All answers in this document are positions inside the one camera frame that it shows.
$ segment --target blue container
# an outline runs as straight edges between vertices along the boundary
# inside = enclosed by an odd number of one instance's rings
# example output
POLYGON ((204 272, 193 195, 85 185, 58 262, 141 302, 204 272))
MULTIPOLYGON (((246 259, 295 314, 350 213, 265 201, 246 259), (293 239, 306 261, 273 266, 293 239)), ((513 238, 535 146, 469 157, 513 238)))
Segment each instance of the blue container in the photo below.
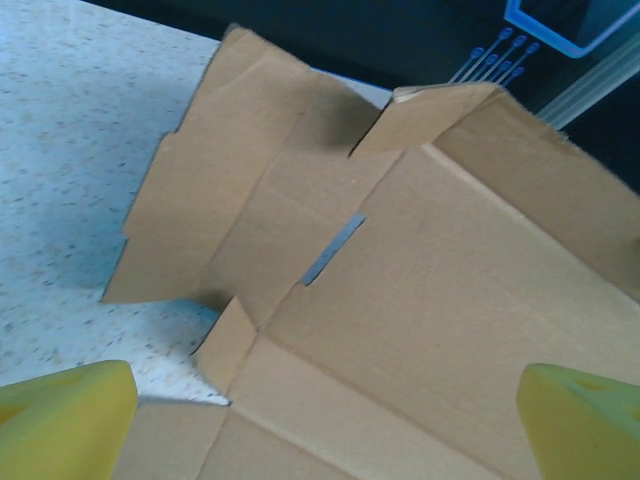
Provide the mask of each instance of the blue container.
POLYGON ((504 18, 570 58, 581 58, 593 51, 640 11, 638 0, 584 0, 569 6, 572 2, 555 3, 507 0, 504 18), (573 18, 551 21, 568 8, 575 8, 573 18))

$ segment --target cardboard flap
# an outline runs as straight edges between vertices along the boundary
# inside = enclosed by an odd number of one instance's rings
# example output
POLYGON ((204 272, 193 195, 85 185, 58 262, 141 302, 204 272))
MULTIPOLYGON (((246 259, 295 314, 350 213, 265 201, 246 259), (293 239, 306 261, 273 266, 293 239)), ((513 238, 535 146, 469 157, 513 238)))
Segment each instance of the cardboard flap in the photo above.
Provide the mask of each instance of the cardboard flap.
POLYGON ((138 409, 113 480, 195 480, 229 409, 151 403, 138 409))
POLYGON ((515 99, 485 102, 434 145, 640 300, 640 198, 515 99))
POLYGON ((493 83, 402 87, 354 149, 353 156, 433 142, 487 99, 507 95, 493 83))
POLYGON ((130 243, 103 298, 189 296, 315 89, 304 63, 236 28, 178 132, 160 143, 125 224, 130 243))
POLYGON ((396 160, 349 152, 379 110, 253 33, 222 42, 131 209, 105 302, 238 294, 258 325, 396 160))
POLYGON ((506 478, 529 363, 640 382, 640 307, 434 147, 408 150, 267 333, 506 478))
MULTIPOLYGON (((265 338, 257 341, 231 396, 235 412, 349 478, 499 478, 265 338)), ((281 470, 280 477, 268 478, 291 478, 291 467, 281 470)))
POLYGON ((238 298, 231 300, 193 353, 195 365, 209 382, 227 394, 256 339, 257 331, 238 298))

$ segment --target speckled countertop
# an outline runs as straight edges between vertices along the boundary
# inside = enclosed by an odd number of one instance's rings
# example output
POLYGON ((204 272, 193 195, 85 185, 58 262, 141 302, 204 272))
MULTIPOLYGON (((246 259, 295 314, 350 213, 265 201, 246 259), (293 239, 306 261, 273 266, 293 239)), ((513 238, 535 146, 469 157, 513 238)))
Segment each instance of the speckled countertop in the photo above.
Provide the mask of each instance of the speckled countertop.
POLYGON ((78 0, 0 0, 0 44, 0 385, 123 359, 142 398, 223 403, 189 361, 214 312, 99 303, 217 42, 78 0))

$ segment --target dark background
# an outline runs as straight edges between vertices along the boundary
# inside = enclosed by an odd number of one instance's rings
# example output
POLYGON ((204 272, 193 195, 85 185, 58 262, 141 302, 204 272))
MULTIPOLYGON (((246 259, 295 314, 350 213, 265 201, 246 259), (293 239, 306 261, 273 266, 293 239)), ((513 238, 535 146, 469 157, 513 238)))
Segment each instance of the dark background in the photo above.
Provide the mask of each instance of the dark background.
MULTIPOLYGON (((526 0, 538 18, 570 36, 591 0, 526 0)), ((137 17, 220 39, 239 23, 308 64, 387 88, 445 83, 473 47, 500 30, 506 0, 91 0, 137 17)), ((511 39, 518 34, 516 30, 511 39)), ((618 43, 624 38, 617 34, 618 43)), ((616 41, 612 37, 609 44, 616 41)), ((542 46, 509 89, 538 111, 601 58, 582 59, 542 46)), ((640 191, 638 81, 628 81, 566 128, 571 139, 640 191)))

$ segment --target yellow plastic piece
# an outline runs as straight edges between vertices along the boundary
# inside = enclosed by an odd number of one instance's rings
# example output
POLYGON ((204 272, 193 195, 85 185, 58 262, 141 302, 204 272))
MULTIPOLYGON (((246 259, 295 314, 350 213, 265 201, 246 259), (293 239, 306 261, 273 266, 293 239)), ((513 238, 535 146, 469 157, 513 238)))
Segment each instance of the yellow plastic piece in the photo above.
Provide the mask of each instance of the yellow plastic piece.
POLYGON ((530 365, 518 410, 544 480, 640 479, 640 387, 530 365))
POLYGON ((0 388, 0 479, 108 480, 137 407, 126 362, 0 388))

